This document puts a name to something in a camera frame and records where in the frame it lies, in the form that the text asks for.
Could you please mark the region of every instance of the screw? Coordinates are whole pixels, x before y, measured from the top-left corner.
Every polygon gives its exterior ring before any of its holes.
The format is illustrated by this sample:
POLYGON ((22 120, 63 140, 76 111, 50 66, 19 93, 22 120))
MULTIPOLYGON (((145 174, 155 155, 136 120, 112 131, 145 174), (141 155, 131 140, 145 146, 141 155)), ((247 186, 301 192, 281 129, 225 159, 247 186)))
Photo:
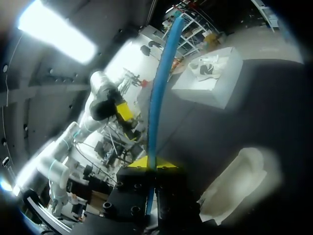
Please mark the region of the screw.
POLYGON ((139 212, 140 212, 140 207, 134 206, 134 207, 131 208, 131 213, 132 213, 133 216, 138 215, 139 212))

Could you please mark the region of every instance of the white robotic arm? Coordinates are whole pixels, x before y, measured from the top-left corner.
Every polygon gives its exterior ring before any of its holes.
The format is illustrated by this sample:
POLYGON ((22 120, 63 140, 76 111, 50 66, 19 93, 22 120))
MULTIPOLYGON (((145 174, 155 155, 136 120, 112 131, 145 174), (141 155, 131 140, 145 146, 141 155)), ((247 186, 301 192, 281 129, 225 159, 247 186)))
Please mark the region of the white robotic arm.
POLYGON ((61 136, 47 148, 49 152, 42 151, 37 169, 48 180, 50 185, 50 197, 53 201, 52 214, 59 216, 62 207, 68 202, 66 185, 70 170, 60 160, 67 154, 73 144, 83 142, 91 133, 107 124, 105 120, 94 120, 90 111, 100 102, 106 102, 110 98, 110 92, 116 90, 115 85, 103 72, 95 72, 90 78, 91 92, 85 105, 84 114, 79 122, 72 122, 61 136))

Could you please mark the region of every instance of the fluorescent light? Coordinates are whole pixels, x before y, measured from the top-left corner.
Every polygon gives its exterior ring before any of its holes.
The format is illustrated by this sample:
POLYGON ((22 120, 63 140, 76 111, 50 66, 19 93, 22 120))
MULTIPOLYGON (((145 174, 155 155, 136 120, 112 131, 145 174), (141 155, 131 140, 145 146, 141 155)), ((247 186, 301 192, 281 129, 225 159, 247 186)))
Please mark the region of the fluorescent light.
POLYGON ((174 6, 172 6, 170 9, 168 9, 165 13, 168 13, 168 12, 170 12, 173 9, 174 9, 174 6))
POLYGON ((21 191, 20 187, 18 185, 15 185, 13 188, 13 194, 15 196, 18 196, 20 194, 20 191, 21 191))
POLYGON ((64 159, 64 161, 62 162, 63 165, 65 165, 68 161, 68 156, 64 159))
POLYGON ((140 44, 130 41, 125 43, 115 54, 104 70, 110 81, 120 84, 124 80, 125 71, 123 68, 135 72, 142 67, 145 56, 141 53, 140 46, 140 44))
POLYGON ((1 180, 0 185, 1 185, 1 188, 4 189, 5 191, 9 191, 9 192, 12 191, 11 185, 5 180, 1 180))
POLYGON ((52 150, 55 147, 55 141, 51 142, 46 148, 43 149, 43 151, 38 154, 38 156, 32 158, 29 160, 22 170, 19 172, 17 179, 16 179, 16 185, 18 185, 20 188, 25 187, 31 178, 37 173, 37 164, 40 161, 40 159, 48 155, 49 153, 52 152, 52 150))
POLYGON ((87 64, 96 46, 65 19, 35 0, 21 15, 18 28, 44 41, 74 60, 87 64))

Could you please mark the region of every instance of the wire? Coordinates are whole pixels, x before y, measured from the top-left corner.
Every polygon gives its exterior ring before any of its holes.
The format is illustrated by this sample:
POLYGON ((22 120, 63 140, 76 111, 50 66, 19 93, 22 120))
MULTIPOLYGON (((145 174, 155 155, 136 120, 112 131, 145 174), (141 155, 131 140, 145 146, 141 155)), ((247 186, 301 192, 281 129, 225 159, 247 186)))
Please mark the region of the wire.
POLYGON ((116 133, 116 135, 117 135, 117 137, 119 138, 119 140, 120 140, 121 142, 123 142, 122 139, 121 139, 121 137, 120 137, 120 135, 118 134, 117 131, 115 131, 110 125, 107 125, 107 127, 110 128, 111 130, 113 130, 113 132, 116 133))
POLYGON ((5 85, 6 85, 6 106, 7 106, 7 107, 8 107, 8 100, 9 100, 9 87, 8 87, 8 73, 9 73, 9 68, 10 68, 10 66, 11 66, 11 62, 12 62, 12 60, 13 60, 13 56, 14 56, 14 54, 15 54, 15 52, 16 52, 16 49, 18 48, 18 45, 20 44, 20 41, 21 41, 21 39, 22 39, 23 35, 24 35, 24 33, 22 33, 22 35, 21 35, 21 37, 20 37, 20 39, 19 39, 18 43, 16 44, 16 46, 15 46, 15 48, 14 48, 14 51, 13 51, 13 53, 12 53, 12 56, 11 56, 10 62, 9 62, 9 64, 8 64, 8 69, 7 69, 7 71, 6 71, 6 75, 5 75, 5 85))
MULTIPOLYGON (((86 145, 86 146, 88 146, 88 147, 94 149, 93 146, 91 146, 91 145, 89 145, 89 144, 87 144, 87 143, 84 143, 84 142, 81 142, 81 141, 77 141, 77 143, 82 143, 82 144, 84 144, 84 145, 86 145)), ((132 164, 132 162, 129 162, 129 161, 127 161, 127 160, 125 160, 125 159, 122 159, 122 158, 120 158, 120 157, 117 157, 117 159, 119 159, 119 160, 121 160, 121 161, 124 161, 124 162, 126 162, 126 163, 128 163, 128 164, 132 164)))
POLYGON ((110 131, 110 130, 109 130, 109 135, 110 135, 111 142, 112 142, 112 145, 113 145, 114 151, 115 151, 115 153, 116 153, 116 156, 118 156, 118 153, 117 153, 117 150, 116 150, 116 147, 115 147, 114 141, 113 141, 113 139, 112 139, 112 135, 111 135, 111 131, 110 131))
POLYGON ((120 157, 117 157, 117 159, 119 159, 119 160, 121 160, 121 161, 123 161, 123 162, 125 162, 125 163, 132 164, 131 162, 129 162, 129 161, 125 160, 125 159, 122 159, 122 158, 120 158, 120 157))
MULTIPOLYGON (((80 151, 80 149, 78 149, 79 147, 77 147, 77 142, 75 143, 75 148, 77 150, 77 152, 82 155, 83 158, 85 158, 88 162, 90 162, 92 165, 94 165, 88 158, 85 157, 84 154, 82 154, 82 152, 80 151)), ((105 175, 107 175, 111 180, 113 180, 116 183, 116 180, 110 176, 107 172, 103 171, 101 168, 97 167, 96 165, 94 165, 96 168, 98 168, 100 171, 102 171, 105 175)))
MULTIPOLYGON (((6 86, 6 106, 8 107, 8 101, 9 101, 9 86, 8 86, 8 73, 9 73, 9 69, 10 69, 10 66, 11 66, 11 63, 12 63, 12 60, 13 60, 13 56, 16 52, 16 49, 18 48, 18 45, 20 44, 20 41, 23 37, 23 34, 21 35, 20 39, 18 40, 18 43, 16 44, 15 48, 14 48, 14 51, 12 53, 12 56, 10 58, 10 62, 8 64, 8 69, 7 71, 5 72, 5 86, 6 86)), ((3 122, 3 135, 4 135, 4 138, 6 140, 6 136, 5 136, 5 129, 4 129, 4 107, 2 107, 2 122, 3 122)), ((9 158, 10 158, 10 161, 11 161, 11 164, 14 166, 13 164, 13 161, 12 161, 12 158, 11 158, 11 154, 10 154, 10 150, 9 150, 9 146, 8 144, 6 143, 6 148, 8 150, 8 154, 9 154, 9 158)))
POLYGON ((7 140, 6 140, 6 135, 5 135, 5 128, 4 128, 4 106, 2 106, 2 123, 3 123, 3 135, 4 135, 4 138, 5 138, 5 141, 6 141, 6 148, 7 148, 7 150, 8 150, 8 154, 9 154, 9 158, 10 158, 11 164, 12 164, 12 166, 14 166, 13 161, 12 161, 12 158, 11 158, 11 154, 10 154, 8 142, 7 142, 7 140))
POLYGON ((53 234, 55 234, 54 231, 52 231, 52 230, 46 230, 46 231, 42 231, 42 232, 40 233, 40 235, 44 235, 44 234, 48 234, 48 233, 53 233, 53 234))

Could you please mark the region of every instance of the concrete floor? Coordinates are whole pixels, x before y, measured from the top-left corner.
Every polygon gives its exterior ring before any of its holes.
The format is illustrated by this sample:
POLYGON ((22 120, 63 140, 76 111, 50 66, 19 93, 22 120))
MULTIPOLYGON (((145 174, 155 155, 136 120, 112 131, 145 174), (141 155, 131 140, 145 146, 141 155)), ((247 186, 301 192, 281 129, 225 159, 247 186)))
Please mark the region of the concrete floor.
POLYGON ((275 33, 264 26, 239 30, 229 35, 219 48, 235 47, 244 60, 281 59, 302 63, 297 46, 287 42, 279 29, 275 33))
MULTIPOLYGON (((164 94, 157 154, 186 170, 189 188, 199 197, 240 149, 261 146, 277 153, 284 185, 239 225, 255 233, 284 224, 291 211, 299 214, 305 208, 303 198, 312 185, 307 179, 313 177, 309 169, 313 101, 297 48, 280 32, 249 28, 230 35, 222 45, 227 46, 234 46, 244 59, 230 98, 231 102, 236 90, 247 86, 240 107, 221 110, 178 98, 171 87, 184 69, 181 66, 164 94)), ((146 107, 142 114, 147 115, 149 103, 146 107)))
POLYGON ((244 59, 236 88, 249 86, 240 109, 228 112, 179 99, 171 86, 183 67, 171 78, 162 105, 159 155, 187 169, 198 195, 243 147, 261 145, 285 153, 285 145, 302 144, 292 134, 305 118, 295 110, 306 112, 308 102, 300 98, 306 80, 297 48, 266 27, 234 33, 223 44, 227 46, 234 46, 244 59))

